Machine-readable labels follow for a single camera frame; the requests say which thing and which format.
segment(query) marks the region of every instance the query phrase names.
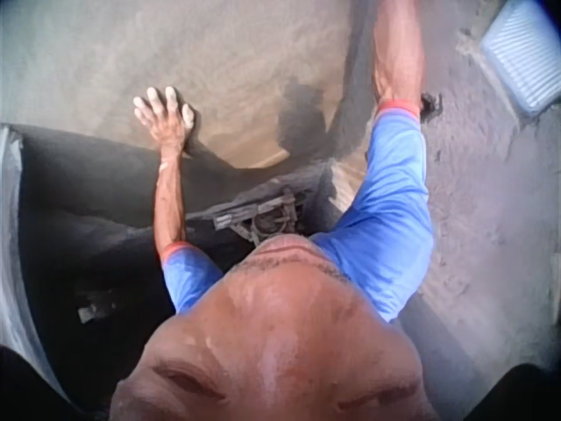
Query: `dirt floor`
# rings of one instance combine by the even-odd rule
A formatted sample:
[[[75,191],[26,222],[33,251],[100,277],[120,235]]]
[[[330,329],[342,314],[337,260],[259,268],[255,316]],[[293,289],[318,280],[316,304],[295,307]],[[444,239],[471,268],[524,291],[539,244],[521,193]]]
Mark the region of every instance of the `dirt floor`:
[[[24,8],[22,3],[32,7],[26,9],[28,6]],[[13,13],[3,43],[21,45],[21,51],[6,53],[17,66],[6,73],[7,65],[3,64],[3,119],[87,136],[80,139],[91,148],[79,152],[82,161],[69,170],[76,173],[86,165],[89,153],[104,150],[104,156],[118,160],[131,151],[129,145],[148,147],[146,136],[131,121],[131,99],[148,84],[163,86],[178,80],[186,95],[193,92],[208,125],[199,140],[211,153],[203,153],[194,165],[203,168],[208,164],[211,170],[197,169],[189,179],[202,175],[199,180],[211,182],[200,188],[194,184],[188,187],[195,211],[232,200],[237,193],[271,176],[302,169],[313,161],[312,156],[320,161],[337,157],[324,175],[317,197],[323,210],[322,225],[332,224],[350,204],[364,174],[361,168],[365,165],[366,142],[358,149],[355,146],[364,138],[364,125],[372,109],[372,100],[365,100],[362,93],[370,88],[368,73],[364,72],[370,47],[362,32],[368,33],[372,24],[374,2],[370,7],[362,1],[322,2],[325,11],[321,16],[312,0],[274,2],[286,6],[274,6],[278,7],[278,16],[286,18],[281,22],[271,19],[273,13],[265,6],[263,10],[228,6],[238,13],[236,16],[252,10],[246,32],[233,29],[231,18],[227,18],[232,15],[226,13],[231,10],[223,10],[223,2],[217,0],[195,10],[192,20],[198,22],[196,31],[183,18],[191,12],[187,5],[163,13],[157,9],[160,3],[126,1],[115,8],[108,2],[96,11],[86,3],[3,2],[4,10]],[[550,322],[550,258],[561,247],[561,109],[552,107],[531,124],[519,126],[487,81],[477,58],[465,53],[461,47],[465,35],[484,18],[487,3],[426,0],[420,8],[427,57],[426,90],[442,94],[444,104],[443,114],[423,126],[436,248],[426,280],[401,314],[400,323],[419,349],[430,399],[443,419],[462,418],[512,366],[533,362],[553,368],[559,356],[559,331]],[[205,20],[208,15],[215,20]],[[286,22],[295,15],[301,17],[292,20],[295,24],[285,30]],[[3,25],[7,17],[3,15]],[[306,26],[306,19],[316,19],[318,24]],[[208,29],[223,23],[225,27],[217,32]],[[325,30],[322,23],[333,26]],[[49,34],[51,44],[34,35],[38,28]],[[295,44],[295,39],[308,33],[304,29],[313,29],[321,36]],[[262,43],[254,38],[256,33],[275,32],[287,38],[267,35]],[[70,39],[68,33],[76,37]],[[203,51],[194,41],[201,39],[198,33],[204,33],[208,37],[205,42],[215,50]],[[242,46],[256,46],[251,54],[229,55],[228,48],[238,51],[239,45],[223,46],[221,42],[233,33],[241,33],[236,39]],[[281,48],[280,55],[270,54],[272,47]],[[349,56],[352,60],[345,63],[344,57]],[[153,64],[154,57],[159,64]],[[194,64],[195,57],[204,57],[204,65]],[[279,64],[279,57],[289,59],[285,67]],[[295,63],[304,57],[309,68],[302,69]],[[258,61],[257,67],[250,67],[248,72],[246,61]],[[296,82],[291,82],[294,68],[301,73]],[[248,96],[245,83],[264,69],[265,76],[249,84],[252,91]],[[189,80],[181,76],[183,73],[199,79]],[[119,75],[127,78],[123,86]],[[274,81],[274,86],[260,90],[267,81]],[[235,93],[231,102],[206,101],[207,96],[225,97],[225,89]],[[268,99],[263,101],[270,103],[260,102],[264,93]],[[240,109],[245,110],[246,117],[251,110],[263,110],[265,114],[258,113],[254,120],[240,123]],[[275,116],[282,110],[286,120],[277,121]],[[344,119],[337,120],[342,113]],[[259,123],[254,131],[244,137],[245,128],[255,121]],[[280,131],[279,136],[276,127],[281,121],[288,121],[284,126],[290,130]],[[96,138],[128,145],[121,148],[108,142],[107,148],[98,148],[107,140]],[[235,150],[228,142],[237,138],[244,138],[244,142]],[[283,144],[279,138],[289,142]],[[260,139],[270,141],[263,148],[253,149]],[[300,145],[301,139],[316,139],[311,145],[321,153],[314,155],[307,146],[290,148]],[[323,142],[329,144],[324,149]],[[34,147],[42,146],[35,142]],[[57,151],[56,146],[45,147],[47,152]],[[137,176],[139,180],[153,176],[142,170],[153,157],[137,148],[134,151],[130,155],[134,158],[127,161],[134,170],[122,177],[123,185]],[[51,156],[56,157],[59,167],[45,168],[45,174],[57,170],[62,174],[61,168],[67,165],[64,153]],[[110,176],[102,177],[103,182]],[[90,176],[86,182],[99,184],[96,179]],[[214,194],[210,200],[201,197],[206,191]],[[110,219],[146,226],[151,194],[135,193],[138,201],[131,203],[137,203],[141,210],[133,212],[132,222],[125,221],[131,215],[126,206],[113,210]],[[333,209],[326,212],[329,203]],[[92,204],[76,205],[74,201],[62,207],[80,213],[91,209]]]

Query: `blue shirt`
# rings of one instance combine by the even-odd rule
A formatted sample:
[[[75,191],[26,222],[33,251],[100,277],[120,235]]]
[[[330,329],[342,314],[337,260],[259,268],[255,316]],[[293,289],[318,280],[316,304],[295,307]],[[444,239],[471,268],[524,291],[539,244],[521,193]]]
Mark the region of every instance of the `blue shirt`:
[[[390,321],[421,284],[433,246],[426,146],[418,119],[401,109],[383,111],[367,161],[351,207],[330,232],[315,234],[311,241]],[[178,312],[192,307],[223,276],[192,246],[177,248],[162,266]]]

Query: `red sleeve trim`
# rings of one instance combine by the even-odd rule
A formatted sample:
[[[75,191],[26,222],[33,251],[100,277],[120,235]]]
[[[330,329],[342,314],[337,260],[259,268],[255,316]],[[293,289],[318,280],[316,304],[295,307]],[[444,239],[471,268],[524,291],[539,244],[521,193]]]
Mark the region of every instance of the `red sleeve trim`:
[[[161,264],[162,265],[165,264],[167,259],[169,259],[169,257],[173,253],[175,253],[178,250],[181,250],[182,248],[195,248],[195,246],[188,243],[187,241],[175,241],[174,243],[170,244],[169,246],[166,246],[166,248],[164,248],[164,251],[161,252],[161,254],[160,254]]]
[[[396,108],[408,112],[417,120],[421,115],[421,109],[416,103],[412,103],[407,99],[387,99],[378,105],[378,110],[376,111],[376,119],[382,112]]]

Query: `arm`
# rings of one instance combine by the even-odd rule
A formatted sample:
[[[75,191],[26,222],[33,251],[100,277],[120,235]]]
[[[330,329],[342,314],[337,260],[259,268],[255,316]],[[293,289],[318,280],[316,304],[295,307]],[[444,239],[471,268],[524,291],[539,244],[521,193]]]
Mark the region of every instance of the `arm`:
[[[194,125],[194,113],[184,104],[181,113],[175,90],[166,88],[166,107],[154,88],[148,102],[137,96],[134,113],[160,145],[160,171],[154,205],[154,240],[167,290],[177,311],[187,310],[222,273],[198,248],[186,242],[181,190],[181,153]]]
[[[313,240],[389,321],[419,287],[433,244],[418,121],[423,46],[415,0],[383,0],[374,38],[380,106],[365,180],[332,232]]]

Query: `man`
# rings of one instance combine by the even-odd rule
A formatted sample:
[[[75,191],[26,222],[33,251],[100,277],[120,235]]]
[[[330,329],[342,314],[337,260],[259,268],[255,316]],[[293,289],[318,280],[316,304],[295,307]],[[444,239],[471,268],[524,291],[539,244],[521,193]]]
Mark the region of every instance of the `man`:
[[[380,2],[379,108],[366,178],[332,232],[281,235],[223,275],[184,230],[180,160],[194,114],[154,88],[135,114],[160,144],[154,235],[177,314],[117,386],[112,419],[426,419],[408,338],[388,322],[430,259],[423,47],[415,0]]]

